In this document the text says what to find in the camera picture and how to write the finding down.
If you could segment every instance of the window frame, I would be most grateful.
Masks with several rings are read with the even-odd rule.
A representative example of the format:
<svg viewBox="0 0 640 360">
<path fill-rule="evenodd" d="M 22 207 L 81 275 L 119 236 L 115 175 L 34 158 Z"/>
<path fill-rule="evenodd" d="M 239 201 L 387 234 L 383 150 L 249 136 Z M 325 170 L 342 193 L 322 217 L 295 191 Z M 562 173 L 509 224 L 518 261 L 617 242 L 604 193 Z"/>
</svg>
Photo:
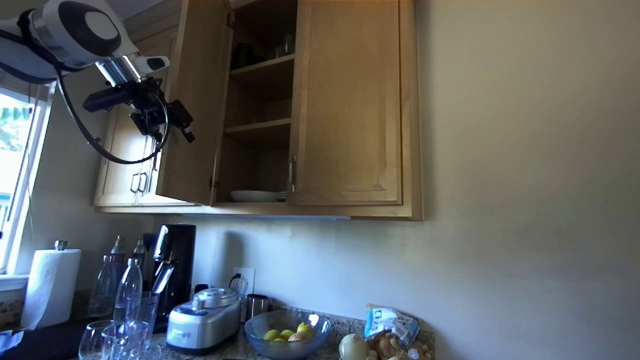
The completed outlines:
<svg viewBox="0 0 640 360">
<path fill-rule="evenodd" d="M 3 219 L 5 221 L 5 229 L 3 229 L 3 238 L 0 240 L 0 276 L 5 274 L 15 275 L 24 224 L 29 213 L 33 187 L 38 165 L 40 164 L 40 155 L 47 126 L 49 125 L 51 103 L 56 89 L 55 84 L 29 86 L 25 94 L 0 83 L 0 94 L 26 103 L 33 102 L 34 105 L 29 136 L 22 155 L 20 174 L 8 211 L 5 214 L 7 218 Z"/>
</svg>

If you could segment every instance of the electrical outlet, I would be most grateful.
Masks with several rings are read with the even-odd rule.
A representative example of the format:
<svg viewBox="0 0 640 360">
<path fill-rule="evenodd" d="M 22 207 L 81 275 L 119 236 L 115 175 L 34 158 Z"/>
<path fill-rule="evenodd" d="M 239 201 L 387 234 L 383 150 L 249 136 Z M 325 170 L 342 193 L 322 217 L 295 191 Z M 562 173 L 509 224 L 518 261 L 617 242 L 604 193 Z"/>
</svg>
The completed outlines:
<svg viewBox="0 0 640 360">
<path fill-rule="evenodd" d="M 253 293 L 255 269 L 234 266 L 234 275 L 235 274 L 240 274 L 240 278 L 232 281 L 231 288 L 242 295 Z"/>
</svg>

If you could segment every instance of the fruit bowl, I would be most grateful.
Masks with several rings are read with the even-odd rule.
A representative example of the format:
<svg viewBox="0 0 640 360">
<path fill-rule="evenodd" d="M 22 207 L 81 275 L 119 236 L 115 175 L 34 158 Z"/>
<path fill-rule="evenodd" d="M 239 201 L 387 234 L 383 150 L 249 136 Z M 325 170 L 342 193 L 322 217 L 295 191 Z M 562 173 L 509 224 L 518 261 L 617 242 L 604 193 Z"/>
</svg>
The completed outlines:
<svg viewBox="0 0 640 360">
<path fill-rule="evenodd" d="M 296 331 L 300 323 L 311 326 L 314 336 L 298 341 L 264 340 L 271 329 Z M 272 311 L 249 319 L 244 332 L 251 347 L 260 355 L 274 360 L 302 360 L 322 347 L 329 335 L 331 323 L 323 316 L 304 311 Z"/>
</svg>

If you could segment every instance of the coffee maker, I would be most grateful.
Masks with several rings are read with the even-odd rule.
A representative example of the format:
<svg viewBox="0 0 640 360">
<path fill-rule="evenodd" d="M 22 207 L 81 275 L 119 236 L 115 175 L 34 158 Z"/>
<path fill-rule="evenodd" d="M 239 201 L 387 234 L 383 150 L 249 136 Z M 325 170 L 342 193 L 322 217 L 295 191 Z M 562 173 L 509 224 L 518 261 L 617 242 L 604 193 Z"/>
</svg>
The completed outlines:
<svg viewBox="0 0 640 360">
<path fill-rule="evenodd" d="M 195 225 L 171 224 L 160 227 L 153 256 L 152 291 L 160 294 L 154 333 L 166 331 L 171 310 L 191 300 L 195 242 Z"/>
</svg>

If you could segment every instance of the paper towel holder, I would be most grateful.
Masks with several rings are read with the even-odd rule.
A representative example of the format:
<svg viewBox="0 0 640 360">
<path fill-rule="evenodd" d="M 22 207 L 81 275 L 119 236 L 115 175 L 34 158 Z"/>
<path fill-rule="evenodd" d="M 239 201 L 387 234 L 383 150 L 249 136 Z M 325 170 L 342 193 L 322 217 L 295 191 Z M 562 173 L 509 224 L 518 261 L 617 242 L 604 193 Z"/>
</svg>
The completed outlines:
<svg viewBox="0 0 640 360">
<path fill-rule="evenodd" d="M 62 250 L 65 250 L 67 248 L 67 244 L 68 244 L 67 240 L 56 240 L 53 243 L 53 248 L 58 250 L 58 251 L 62 251 Z"/>
</svg>

